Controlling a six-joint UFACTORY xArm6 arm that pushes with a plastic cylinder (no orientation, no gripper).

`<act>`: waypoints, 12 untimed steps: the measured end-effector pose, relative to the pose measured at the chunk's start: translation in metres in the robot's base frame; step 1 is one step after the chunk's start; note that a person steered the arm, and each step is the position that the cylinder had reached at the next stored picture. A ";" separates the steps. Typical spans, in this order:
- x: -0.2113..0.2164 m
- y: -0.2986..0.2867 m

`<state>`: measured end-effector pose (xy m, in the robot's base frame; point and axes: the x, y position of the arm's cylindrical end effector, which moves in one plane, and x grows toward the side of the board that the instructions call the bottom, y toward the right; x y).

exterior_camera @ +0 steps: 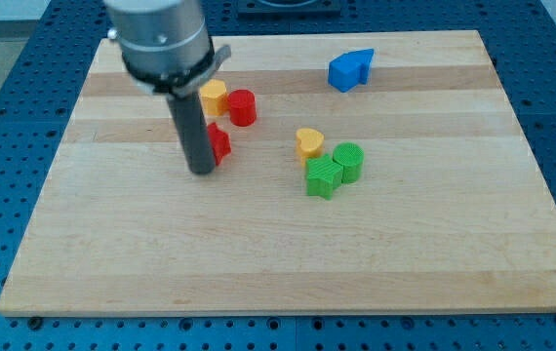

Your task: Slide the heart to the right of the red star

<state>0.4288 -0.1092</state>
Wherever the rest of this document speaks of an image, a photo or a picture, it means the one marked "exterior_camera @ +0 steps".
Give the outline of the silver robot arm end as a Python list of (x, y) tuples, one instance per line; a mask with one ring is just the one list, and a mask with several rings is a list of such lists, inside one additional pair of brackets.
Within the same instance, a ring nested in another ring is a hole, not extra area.
[(214, 47), (199, 0), (105, 0), (108, 37), (128, 72), (153, 94), (184, 98), (198, 91), (231, 57)]

